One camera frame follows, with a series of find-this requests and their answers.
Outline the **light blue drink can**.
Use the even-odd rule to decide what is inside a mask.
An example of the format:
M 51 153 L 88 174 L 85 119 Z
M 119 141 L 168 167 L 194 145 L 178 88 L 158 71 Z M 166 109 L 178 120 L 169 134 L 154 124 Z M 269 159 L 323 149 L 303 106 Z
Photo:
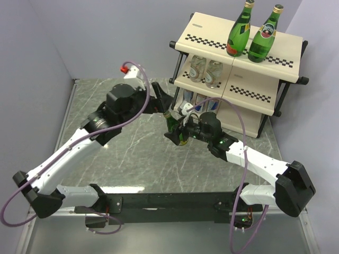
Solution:
M 187 90 L 187 89 L 184 89 L 183 90 L 183 101 L 182 101 L 182 106 L 184 106 L 185 104 L 190 104 L 192 105 L 192 99 L 193 99 L 193 95 L 194 95 L 194 92 L 190 91 L 190 90 Z

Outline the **green Perrier bottle tall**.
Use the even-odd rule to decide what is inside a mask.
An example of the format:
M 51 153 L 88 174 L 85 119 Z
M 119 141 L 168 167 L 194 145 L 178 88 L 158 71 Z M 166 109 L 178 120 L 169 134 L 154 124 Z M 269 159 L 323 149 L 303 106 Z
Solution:
M 248 59 L 250 61 L 259 63 L 266 59 L 273 46 L 278 20 L 283 10 L 283 5 L 276 4 L 269 18 L 255 34 L 248 51 Z

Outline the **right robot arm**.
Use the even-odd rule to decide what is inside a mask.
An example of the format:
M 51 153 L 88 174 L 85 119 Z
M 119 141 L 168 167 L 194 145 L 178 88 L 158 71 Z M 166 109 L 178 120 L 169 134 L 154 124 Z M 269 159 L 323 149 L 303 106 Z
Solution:
M 250 205 L 273 205 L 288 216 L 298 217 L 316 193 L 302 163 L 276 160 L 245 146 L 222 130 L 215 113 L 203 113 L 198 122 L 182 117 L 164 136 L 176 145 L 188 138 L 203 141 L 215 157 L 246 167 L 267 181 L 267 185 L 247 184 L 241 188 L 241 193 L 232 199 L 238 211 Z

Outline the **silver can red tab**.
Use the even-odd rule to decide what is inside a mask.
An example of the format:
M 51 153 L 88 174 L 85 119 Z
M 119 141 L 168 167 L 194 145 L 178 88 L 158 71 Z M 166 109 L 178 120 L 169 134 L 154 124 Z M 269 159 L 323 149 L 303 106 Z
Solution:
M 214 98 L 214 97 L 210 97 L 208 102 L 207 102 L 207 112 L 213 112 L 213 113 L 217 113 L 219 107 L 219 99 L 218 98 Z

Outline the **green Perrier bottle front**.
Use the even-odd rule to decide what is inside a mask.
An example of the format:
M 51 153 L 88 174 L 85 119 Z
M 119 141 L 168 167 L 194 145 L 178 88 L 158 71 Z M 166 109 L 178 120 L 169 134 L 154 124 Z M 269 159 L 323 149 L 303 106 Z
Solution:
M 232 57 L 242 55 L 250 34 L 251 29 L 251 12 L 254 6 L 253 0 L 246 0 L 244 8 L 234 23 L 227 40 L 227 53 Z

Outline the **clear glass bottle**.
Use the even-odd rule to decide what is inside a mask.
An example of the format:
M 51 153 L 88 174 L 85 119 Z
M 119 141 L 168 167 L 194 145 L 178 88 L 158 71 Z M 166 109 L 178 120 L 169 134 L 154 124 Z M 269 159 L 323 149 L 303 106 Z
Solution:
M 189 77 L 192 82 L 200 82 L 206 67 L 206 58 L 194 55 L 191 60 Z
M 216 88 L 218 86 L 218 80 L 222 74 L 223 63 L 210 60 L 207 66 L 205 84 L 209 88 Z

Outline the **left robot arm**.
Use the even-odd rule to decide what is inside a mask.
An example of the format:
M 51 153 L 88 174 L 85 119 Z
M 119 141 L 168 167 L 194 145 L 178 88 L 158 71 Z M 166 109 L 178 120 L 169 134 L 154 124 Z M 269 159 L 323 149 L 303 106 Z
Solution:
M 115 85 L 59 150 L 36 169 L 28 173 L 19 171 L 13 176 L 37 217 L 44 219 L 60 208 L 72 206 L 88 207 L 95 213 L 104 210 L 106 194 L 98 185 L 69 187 L 60 183 L 78 162 L 120 134 L 125 122 L 141 113 L 164 113 L 170 108 L 173 97 L 159 83 L 151 85 L 155 96 L 149 96 L 146 88 Z

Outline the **Red Bull can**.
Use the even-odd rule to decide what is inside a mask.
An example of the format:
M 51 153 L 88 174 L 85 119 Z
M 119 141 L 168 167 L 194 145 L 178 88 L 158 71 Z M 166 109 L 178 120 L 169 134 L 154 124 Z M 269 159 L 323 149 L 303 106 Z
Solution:
M 195 99 L 195 104 L 197 105 L 194 110 L 197 113 L 203 113 L 205 110 L 205 102 L 203 102 L 205 99 L 207 99 L 207 97 L 205 95 L 202 94 L 197 94 L 196 95 L 196 99 Z

